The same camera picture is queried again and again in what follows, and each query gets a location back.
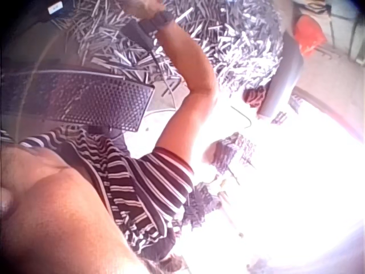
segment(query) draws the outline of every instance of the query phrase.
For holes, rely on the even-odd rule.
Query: sleeve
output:
[[[0,141],[2,143],[14,143],[13,139],[9,136],[9,134],[5,130],[1,129],[0,133],[1,133]]]
[[[131,175],[135,178],[137,194],[153,216],[153,211],[170,222],[193,190],[193,171],[177,155],[163,148],[140,159],[127,159]]]

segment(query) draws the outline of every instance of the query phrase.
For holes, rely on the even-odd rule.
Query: bare skin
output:
[[[127,11],[140,18],[164,8],[156,0],[128,3]],[[174,22],[157,38],[190,94],[156,145],[191,163],[194,141],[216,103],[216,79],[200,47]],[[92,185],[56,153],[3,146],[1,171],[1,250],[17,271],[148,273]]]

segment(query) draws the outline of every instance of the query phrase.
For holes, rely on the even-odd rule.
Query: hand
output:
[[[126,13],[137,18],[151,19],[165,9],[161,2],[162,0],[125,0],[123,8]]]

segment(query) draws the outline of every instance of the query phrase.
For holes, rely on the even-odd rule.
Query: white label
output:
[[[55,13],[56,11],[58,11],[58,10],[60,10],[60,9],[62,9],[62,8],[63,8],[62,1],[59,1],[59,2],[57,2],[56,4],[54,4],[54,5],[50,6],[50,7],[48,8],[48,12],[49,12],[50,14],[53,14],[53,13]]]

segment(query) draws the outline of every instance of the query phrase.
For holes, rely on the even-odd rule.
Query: black and white striped shirt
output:
[[[11,142],[3,130],[1,141]],[[163,148],[140,159],[125,157],[111,139],[77,126],[59,127],[20,142],[56,152],[65,144],[96,181],[95,189],[135,252],[166,237],[167,226],[193,188],[192,170],[183,160]]]

